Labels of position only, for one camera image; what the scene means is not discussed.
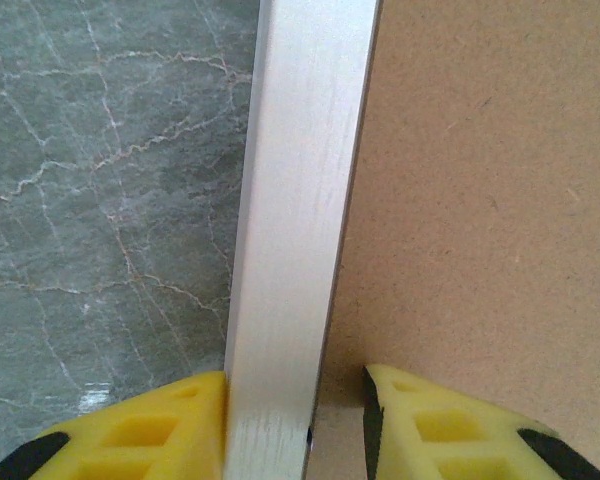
metal bar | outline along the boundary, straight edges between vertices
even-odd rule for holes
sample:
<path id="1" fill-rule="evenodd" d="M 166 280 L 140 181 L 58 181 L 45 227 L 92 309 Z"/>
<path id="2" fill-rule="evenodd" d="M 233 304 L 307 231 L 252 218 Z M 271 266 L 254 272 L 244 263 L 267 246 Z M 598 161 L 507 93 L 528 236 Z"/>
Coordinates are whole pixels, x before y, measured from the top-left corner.
<path id="1" fill-rule="evenodd" d="M 262 0 L 225 369 L 229 480 L 301 479 L 377 0 Z"/>

brown fiberboard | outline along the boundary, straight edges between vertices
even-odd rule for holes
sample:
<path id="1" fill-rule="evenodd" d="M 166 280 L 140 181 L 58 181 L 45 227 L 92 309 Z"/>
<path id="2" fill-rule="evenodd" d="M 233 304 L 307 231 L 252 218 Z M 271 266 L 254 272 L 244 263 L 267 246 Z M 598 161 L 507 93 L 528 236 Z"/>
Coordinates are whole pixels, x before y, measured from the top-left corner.
<path id="1" fill-rule="evenodd" d="M 309 479 L 364 478 L 366 362 L 600 467 L 600 1 L 385 1 Z"/>

silver metal strip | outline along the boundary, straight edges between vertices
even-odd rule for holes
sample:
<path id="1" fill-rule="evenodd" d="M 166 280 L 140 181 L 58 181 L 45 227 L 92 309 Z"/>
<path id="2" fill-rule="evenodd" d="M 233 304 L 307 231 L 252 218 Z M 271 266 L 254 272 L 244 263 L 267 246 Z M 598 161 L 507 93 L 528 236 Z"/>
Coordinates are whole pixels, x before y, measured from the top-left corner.
<path id="1" fill-rule="evenodd" d="M 377 0 L 262 0 L 225 369 L 225 478 L 303 477 Z"/>

marble floor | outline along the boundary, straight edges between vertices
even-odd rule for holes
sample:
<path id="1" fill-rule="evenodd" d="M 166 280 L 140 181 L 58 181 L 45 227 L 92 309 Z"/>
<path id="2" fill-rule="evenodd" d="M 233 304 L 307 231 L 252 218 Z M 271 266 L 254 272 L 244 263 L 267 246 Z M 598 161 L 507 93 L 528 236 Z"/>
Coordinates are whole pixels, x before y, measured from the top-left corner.
<path id="1" fill-rule="evenodd" d="M 0 459 L 222 367 L 257 0 L 0 0 Z"/>

gray marble tile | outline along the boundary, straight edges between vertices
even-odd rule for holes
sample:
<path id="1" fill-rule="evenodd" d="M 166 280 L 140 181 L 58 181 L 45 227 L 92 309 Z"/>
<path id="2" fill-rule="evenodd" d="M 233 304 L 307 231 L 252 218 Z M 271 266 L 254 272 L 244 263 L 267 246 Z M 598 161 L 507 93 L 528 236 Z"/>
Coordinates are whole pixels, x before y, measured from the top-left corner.
<path id="1" fill-rule="evenodd" d="M 0 459 L 222 367 L 257 0 L 0 0 Z"/>

